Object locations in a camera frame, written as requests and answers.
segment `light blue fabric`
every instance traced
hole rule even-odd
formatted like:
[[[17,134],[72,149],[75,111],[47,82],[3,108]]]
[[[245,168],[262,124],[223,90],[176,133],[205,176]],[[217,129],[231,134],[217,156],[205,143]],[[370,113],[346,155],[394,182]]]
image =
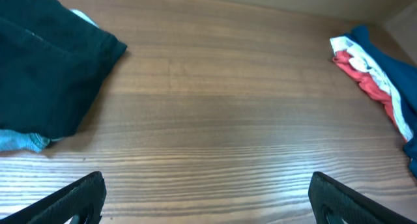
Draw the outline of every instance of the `light blue fabric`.
[[[13,130],[0,130],[0,152],[9,150],[32,150],[40,152],[50,139],[37,133],[18,133]]]

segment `garment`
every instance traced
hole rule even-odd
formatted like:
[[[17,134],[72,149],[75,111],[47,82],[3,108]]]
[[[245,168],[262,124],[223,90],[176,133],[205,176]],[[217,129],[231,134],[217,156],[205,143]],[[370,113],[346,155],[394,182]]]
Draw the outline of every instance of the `garment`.
[[[337,51],[333,61],[347,75],[349,75],[355,81],[359,82],[359,87],[365,91],[369,97],[384,105],[386,114],[391,118],[394,125],[397,126],[394,118],[394,109],[392,107],[391,96],[379,89],[378,85],[374,82],[369,73],[359,72],[353,68],[349,62],[351,59],[352,56],[347,53],[347,51]]]
[[[57,0],[0,0],[0,129],[75,134],[125,50]]]
[[[357,71],[369,73],[379,89],[391,96],[395,123],[405,141],[410,141],[413,138],[413,132],[405,121],[401,96],[378,63],[376,63],[361,46],[346,36],[331,38],[330,43],[335,54],[338,51],[346,51],[352,56],[352,58],[349,59],[349,63],[352,67]]]
[[[77,9],[70,9],[70,11],[95,27],[98,27],[98,25],[82,11]],[[48,146],[51,141],[58,140],[60,139],[48,139],[38,133],[19,133],[13,130],[0,130],[0,152],[9,150],[31,150],[40,152]]]
[[[386,73],[401,95],[401,110],[405,121],[413,132],[417,130],[417,69],[407,63],[393,59],[379,51],[369,40],[369,32],[365,26],[359,26],[346,34],[357,42]],[[417,177],[417,142],[413,137],[404,146],[405,153],[412,158],[410,170]]]

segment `wood grain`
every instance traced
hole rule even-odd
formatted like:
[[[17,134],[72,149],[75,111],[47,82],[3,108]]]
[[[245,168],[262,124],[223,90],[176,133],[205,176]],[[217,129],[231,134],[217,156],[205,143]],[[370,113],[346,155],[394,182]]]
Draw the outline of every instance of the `wood grain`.
[[[213,0],[60,1],[128,52],[77,135],[1,154],[2,217],[102,171],[102,223],[313,223],[323,171],[417,219],[401,136],[330,62],[328,39],[354,23]]]

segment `black object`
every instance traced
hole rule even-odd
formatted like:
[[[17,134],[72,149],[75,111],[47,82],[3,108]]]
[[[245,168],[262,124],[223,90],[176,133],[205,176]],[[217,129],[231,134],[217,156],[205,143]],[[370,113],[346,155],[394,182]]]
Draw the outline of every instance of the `black object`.
[[[416,224],[322,172],[313,173],[308,197],[318,224]]]
[[[71,183],[46,198],[0,220],[0,224],[97,224],[106,199],[106,185],[101,172]]]
[[[0,0],[0,129],[74,135],[125,50],[57,0]]]

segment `blue fabric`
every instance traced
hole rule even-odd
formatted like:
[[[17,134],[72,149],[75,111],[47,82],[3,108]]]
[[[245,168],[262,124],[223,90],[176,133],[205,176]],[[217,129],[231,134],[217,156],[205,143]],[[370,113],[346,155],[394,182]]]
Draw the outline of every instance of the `blue fabric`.
[[[13,130],[0,130],[0,152],[9,150],[32,150],[40,152],[50,139],[37,133],[18,133]]]
[[[402,61],[393,59],[378,48],[369,40],[369,32],[366,26],[359,26],[346,34],[373,57],[373,59],[384,70],[391,82],[397,87],[401,95],[401,110],[411,130],[417,132],[417,68]],[[412,158],[410,170],[417,177],[417,146],[416,138],[413,137],[405,146],[405,153]]]

